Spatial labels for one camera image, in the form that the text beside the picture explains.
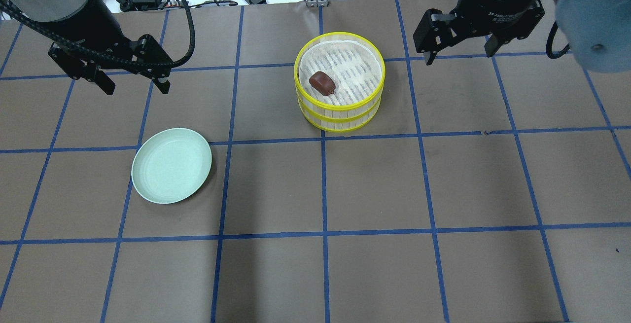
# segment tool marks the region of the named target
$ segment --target blue tape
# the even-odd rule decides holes
[[[347,141],[353,139],[391,139],[391,138],[415,138],[418,134],[380,134],[374,136],[329,136],[325,137],[327,141]]]
[[[591,80],[590,74],[588,73],[588,71],[586,71],[585,68],[583,68],[583,73],[585,74],[585,78],[587,79],[588,84],[590,85],[591,92],[594,98],[596,99],[596,102],[598,103],[598,108],[600,109],[600,112],[602,113],[602,118],[604,118],[604,122],[607,125],[607,129],[611,132],[613,143],[616,144],[616,148],[618,149],[618,154],[620,154],[620,159],[622,159],[622,163],[624,164],[625,170],[627,171],[627,177],[631,179],[631,166],[629,166],[629,161],[627,160],[627,156],[625,156],[625,152],[624,150],[622,150],[622,145],[620,145],[620,141],[618,140],[618,136],[616,135],[616,132],[614,130],[615,128],[611,127],[611,121],[609,120],[609,116],[607,115],[607,112],[604,110],[604,105],[602,105],[602,101],[600,97],[598,96],[598,92],[596,91],[596,88],[594,87],[594,83]]]
[[[67,75],[53,74],[53,75],[27,75],[27,76],[4,76],[0,78],[0,81],[5,80],[29,80],[29,79],[53,79],[53,78],[67,78]]]
[[[322,11],[322,6],[318,6],[318,31],[320,31],[320,35],[324,33],[324,11]]]
[[[167,10],[164,14],[164,21],[162,22],[162,33],[160,33],[160,46],[164,42],[164,35],[167,31],[167,22],[169,21],[169,11]],[[140,145],[142,145],[142,137],[144,136],[144,126],[147,122],[147,116],[149,115],[149,105],[151,103],[151,92],[153,91],[153,82],[149,83],[149,90],[147,91],[147,98],[144,102],[144,112],[142,112],[142,122],[140,123],[140,131],[138,132],[138,143],[136,144],[136,150],[140,149]],[[127,211],[129,208],[129,199],[131,198],[131,188],[133,183],[131,178],[129,179],[127,193],[125,195],[125,202],[122,208],[122,214],[120,215],[120,224],[119,224],[119,232],[116,238],[116,246],[114,248],[114,255],[112,258],[112,266],[110,268],[110,276],[107,281],[107,288],[105,289],[105,298],[103,300],[103,308],[101,309],[101,323],[105,323],[105,318],[107,315],[107,308],[110,301],[110,294],[112,293],[112,285],[114,280],[114,275],[116,273],[116,267],[118,264],[118,256],[120,253],[120,244],[122,243],[122,235],[125,229],[125,222],[127,219]]]
[[[228,180],[230,179],[230,161],[232,159],[232,139],[235,127],[235,110],[237,108],[237,84],[239,81],[239,58],[241,57],[241,38],[243,36],[244,7],[241,6],[239,14],[239,34],[237,35],[237,56],[235,58],[235,75],[232,85],[232,107],[230,109],[230,132],[228,133],[228,152],[226,155],[226,168],[223,175],[223,195],[221,198],[221,217],[219,218],[219,240],[217,242],[217,255],[214,264],[214,283],[212,286],[212,303],[210,321],[216,320],[217,299],[219,295],[219,274],[221,273],[221,254],[223,253],[223,232],[226,223],[226,206],[228,201]]]
[[[324,130],[320,131],[320,160],[322,161],[322,258],[324,268],[324,321],[331,321],[331,305],[329,303],[329,216],[327,212],[326,195],[326,137]]]
[[[49,149],[36,148],[36,149],[5,149],[0,150],[0,154],[15,154],[15,153],[46,153]]]
[[[33,194],[33,199],[31,200],[31,204],[29,206],[29,212],[27,212],[27,219],[24,222],[24,226],[22,227],[22,233],[20,234],[20,240],[18,241],[18,245],[15,249],[15,253],[13,254],[13,259],[11,260],[11,266],[9,267],[9,273],[7,273],[6,280],[4,280],[4,285],[2,287],[2,293],[0,293],[0,310],[2,309],[2,305],[4,303],[4,297],[6,296],[6,292],[9,289],[9,283],[11,282],[11,276],[13,276],[13,271],[15,269],[15,264],[18,261],[18,256],[20,256],[20,251],[22,250],[22,245],[24,239],[27,235],[27,229],[29,228],[29,223],[31,221],[31,217],[33,216],[33,211],[35,209],[35,204],[37,202],[37,197],[39,195],[39,191],[41,189],[41,182],[43,181],[43,177],[46,173],[46,169],[48,168],[48,163],[50,161],[50,155],[52,154],[52,149],[55,146],[55,141],[57,140],[57,135],[59,134],[59,128],[61,128],[61,123],[66,114],[66,108],[68,107],[68,102],[70,101],[70,95],[72,94],[72,88],[74,87],[74,80],[70,82],[70,86],[68,87],[68,92],[66,93],[66,99],[64,100],[64,105],[61,107],[61,113],[59,114],[59,119],[57,119],[57,126],[55,127],[55,132],[52,136],[52,140],[50,141],[49,151],[46,154],[46,160],[43,163],[41,168],[41,173],[39,180],[37,181],[37,186],[35,187],[35,192]]]
[[[239,65],[239,69],[293,67],[293,63]]]
[[[13,47],[15,47],[15,43],[18,41],[18,37],[20,37],[20,31],[22,31],[22,24],[18,26],[18,30],[15,32],[15,36],[13,37],[13,41],[11,42],[11,46],[9,47],[9,51],[7,51],[6,56],[4,58],[4,62],[2,62],[2,66],[0,67],[0,76],[2,76],[2,72],[4,72],[4,67],[6,67],[6,63],[9,62],[9,57],[11,53],[13,53]]]
[[[412,79],[412,67],[410,65],[410,53],[408,52],[408,39],[405,35],[405,26],[403,24],[403,15],[401,14],[401,5],[399,0],[394,0],[396,4],[397,15],[399,15],[399,26],[401,27],[401,36],[403,37],[403,48],[405,49],[405,58],[408,68],[408,83],[410,84],[410,96],[412,96],[412,108],[414,111],[414,121],[417,126],[417,135],[419,138],[419,152],[421,157],[421,166],[423,168],[423,182],[425,186],[425,195],[427,198],[427,210],[429,212],[430,226],[432,227],[432,242],[434,248],[434,256],[436,260],[436,271],[438,275],[440,301],[442,302],[442,313],[446,323],[449,323],[449,308],[447,304],[447,294],[445,290],[445,281],[442,273],[442,262],[440,260],[440,248],[438,242],[438,234],[436,231],[436,221],[434,219],[432,195],[430,190],[429,177],[427,175],[427,164],[425,161],[425,152],[423,147],[423,136],[421,132],[421,123],[419,120],[419,110],[417,110],[417,96],[414,91],[414,81]]]
[[[232,141],[233,145],[236,144],[272,144],[272,143],[301,143],[301,142],[319,142],[320,138],[282,138],[282,139],[261,139],[254,141]]]
[[[131,72],[128,71],[117,71],[117,72],[105,72],[107,75],[131,75]]]
[[[497,66],[497,61],[495,60],[495,57],[492,57],[491,60],[493,62],[493,69],[495,70],[495,76],[497,78],[500,91],[502,92],[502,98],[504,100],[506,112],[508,114],[509,121],[511,122],[511,128],[513,131],[516,131],[517,128],[515,127],[515,121],[512,116],[511,105],[509,103],[506,90],[504,89],[504,84],[502,81],[502,76],[500,75],[499,67]],[[514,132],[513,136],[515,137],[515,143],[516,143],[517,150],[519,153],[519,159],[521,161],[521,166],[523,168],[524,175],[526,177],[528,192],[530,193],[530,199],[532,201],[532,208],[534,210],[534,215],[537,219],[539,233],[541,233],[543,249],[545,250],[545,253],[546,253],[548,266],[550,267],[550,274],[552,275],[552,282],[554,283],[555,291],[557,292],[557,299],[559,300],[559,307],[561,308],[561,314],[563,314],[563,320],[566,322],[569,322],[567,308],[565,307],[565,300],[563,299],[563,293],[561,292],[561,285],[559,284],[559,278],[557,277],[557,270],[555,269],[554,261],[552,260],[552,252],[550,251],[550,245],[548,244],[548,237],[546,236],[546,231],[545,231],[545,228],[543,227],[543,220],[541,219],[541,213],[539,212],[539,205],[537,203],[536,196],[534,195],[534,188],[532,186],[532,180],[530,179],[530,172],[528,172],[528,165],[526,163],[526,157],[524,156],[524,150],[521,147],[519,134],[517,132]]]
[[[480,131],[469,132],[430,132],[421,134],[422,137],[452,137],[452,136],[480,136]]]
[[[628,228],[631,222],[591,222],[568,224],[544,224],[543,229],[593,229],[593,228]],[[437,233],[486,233],[486,232],[510,232],[510,231],[538,231],[539,225],[529,226],[487,226],[487,227],[454,227],[436,228]],[[431,228],[401,228],[401,229],[360,229],[346,231],[327,231],[326,236],[370,236],[370,235],[410,235],[432,234]],[[323,231],[308,232],[280,232],[280,233],[246,233],[233,235],[186,235],[186,236],[141,236],[123,237],[122,243],[151,243],[151,242],[187,242],[197,240],[244,240],[262,238],[312,238],[324,236]],[[23,245],[32,244],[81,244],[81,243],[116,243],[118,238],[63,238],[63,239],[25,239]],[[0,240],[0,245],[16,245],[20,240]]]

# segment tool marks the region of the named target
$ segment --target cable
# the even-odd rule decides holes
[[[570,45],[568,44],[565,47],[563,47],[563,49],[561,49],[559,53],[554,53],[552,51],[552,43],[554,42],[554,36],[557,34],[558,29],[559,29],[559,26],[557,25],[557,22],[555,21],[554,24],[552,24],[552,28],[550,28],[550,34],[548,35],[548,41],[546,42],[546,55],[550,59],[561,58],[563,55],[565,55],[565,53],[567,53],[570,50]]]
[[[175,62],[153,62],[153,63],[126,60],[123,58],[115,57],[103,52],[94,51],[92,49],[86,48],[77,42],[73,42],[72,40],[69,40],[68,38],[62,37],[58,35],[57,33],[54,33],[53,31],[47,29],[46,27],[42,26],[38,22],[31,20],[30,18],[26,17],[24,14],[16,11],[12,6],[8,5],[6,2],[0,1],[0,10],[5,11],[6,13],[9,14],[9,16],[13,17],[15,20],[19,22],[22,22],[22,24],[24,24],[27,27],[30,27],[31,29],[40,33],[41,35],[44,35],[45,37],[48,37],[51,40],[54,40],[57,44],[61,46],[65,46],[69,49],[76,49],[83,55],[90,56],[94,58],[95,60],[98,60],[101,62],[103,61],[115,62],[122,66],[134,67],[134,68],[139,68],[139,69],[149,69],[149,68],[171,68],[172,69],[175,67],[180,67],[180,65],[183,65],[184,63],[188,62],[188,60],[191,59],[191,56],[193,55],[193,51],[195,50],[195,28],[193,26],[193,19],[191,16],[191,8],[189,7],[189,4],[186,0],[182,0],[182,4],[186,12],[186,20],[189,25],[189,33],[190,33],[189,49],[186,51],[185,55],[182,58],[180,58],[179,60],[176,60]]]

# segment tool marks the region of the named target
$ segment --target chocolate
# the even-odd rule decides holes
[[[309,83],[324,96],[333,94],[335,90],[333,79],[324,72],[315,72],[315,74],[311,75],[311,78],[309,78]]]

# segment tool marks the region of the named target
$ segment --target yellow rim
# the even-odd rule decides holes
[[[300,84],[300,80],[298,79],[298,65],[300,65],[300,58],[302,58],[302,55],[307,51],[307,49],[308,49],[307,47],[309,47],[309,45],[312,44],[313,42],[315,42],[316,40],[318,40],[320,38],[323,38],[325,36],[331,36],[331,35],[353,36],[355,38],[358,38],[358,39],[368,43],[377,52],[379,65],[381,66],[381,71],[382,71],[381,80],[379,80],[379,85],[377,85],[377,88],[375,89],[375,91],[372,92],[372,94],[370,94],[369,97],[367,97],[366,99],[363,99],[362,101],[360,101],[358,103],[354,103],[352,105],[343,105],[343,106],[325,104],[322,101],[318,101],[317,99],[314,99],[311,95],[307,94],[307,92],[302,87],[302,84]],[[361,37],[361,36],[356,35],[354,33],[348,33],[348,32],[325,33],[324,35],[319,35],[316,38],[313,38],[313,39],[309,40],[309,42],[307,42],[307,44],[305,44],[305,46],[302,47],[302,49],[300,49],[300,53],[298,53],[298,56],[296,57],[296,62],[293,63],[293,79],[296,82],[296,89],[297,89],[297,91],[300,92],[300,94],[302,96],[304,96],[307,100],[309,100],[311,103],[313,103],[317,107],[321,107],[321,108],[328,109],[328,110],[331,110],[331,111],[349,111],[351,109],[362,107],[363,105],[367,104],[368,102],[370,102],[377,95],[377,93],[379,93],[383,89],[383,87],[384,87],[384,80],[386,79],[386,63],[384,62],[384,58],[383,58],[383,56],[381,56],[381,52],[379,51],[379,49],[377,49],[377,47],[375,47],[375,45],[372,44],[372,42],[370,42],[369,40],[367,40],[364,37]]]
[[[355,130],[358,130],[358,129],[360,129],[361,127],[364,127],[365,125],[367,125],[367,124],[370,122],[370,120],[371,120],[371,119],[373,119],[373,118],[375,117],[375,115],[377,114],[377,113],[375,112],[375,113],[374,113],[374,114],[373,114],[373,115],[372,115],[369,119],[367,119],[364,123],[361,123],[361,125],[358,125],[358,126],[356,126],[356,127],[353,127],[353,128],[347,128],[347,129],[345,129],[345,130],[333,130],[333,129],[331,129],[331,128],[327,128],[327,127],[324,127],[324,126],[320,126],[320,125],[318,125],[317,123],[315,123],[315,122],[311,121],[311,119],[309,119],[309,117],[307,117],[307,115],[305,114],[305,112],[304,112],[304,111],[302,111],[302,108],[300,109],[300,111],[302,112],[302,115],[305,117],[305,119],[306,119],[309,123],[311,123],[314,127],[316,127],[316,128],[320,128],[321,130],[324,130],[324,131],[327,131],[327,132],[333,132],[333,133],[346,133],[346,132],[353,132],[353,131],[355,131]]]
[[[360,119],[366,116],[366,114],[369,114],[372,111],[372,109],[374,109],[375,107],[377,107],[377,105],[379,105],[379,103],[381,103],[381,96],[377,98],[374,105],[372,105],[369,109],[362,112],[361,114],[358,114],[357,116],[348,117],[348,118],[331,118],[328,116],[323,116],[322,114],[319,114],[315,112],[314,110],[312,110],[311,108],[307,107],[307,105],[305,105],[305,103],[302,102],[302,99],[300,99],[300,97],[298,97],[298,103],[300,104],[301,109],[307,110],[309,114],[311,114],[313,117],[317,119],[320,119],[322,121],[327,121],[327,122],[333,122],[333,123],[345,123],[345,122],[355,121],[356,119]]]

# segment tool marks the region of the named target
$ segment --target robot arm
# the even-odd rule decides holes
[[[631,0],[555,0],[557,22],[577,62],[598,72],[631,69]],[[426,11],[413,38],[431,65],[437,53],[466,38],[491,35],[491,57],[514,38],[527,38],[545,11],[539,0],[458,0],[448,14]]]
[[[135,41],[126,38],[102,0],[11,0],[22,12],[5,1],[0,0],[0,7],[9,15],[54,40],[48,54],[68,76],[94,82],[108,95],[113,94],[115,84],[103,69],[125,69],[141,74],[151,78],[166,94],[171,68],[185,63],[194,49],[188,8],[189,51],[174,62],[151,35],[143,35]]]

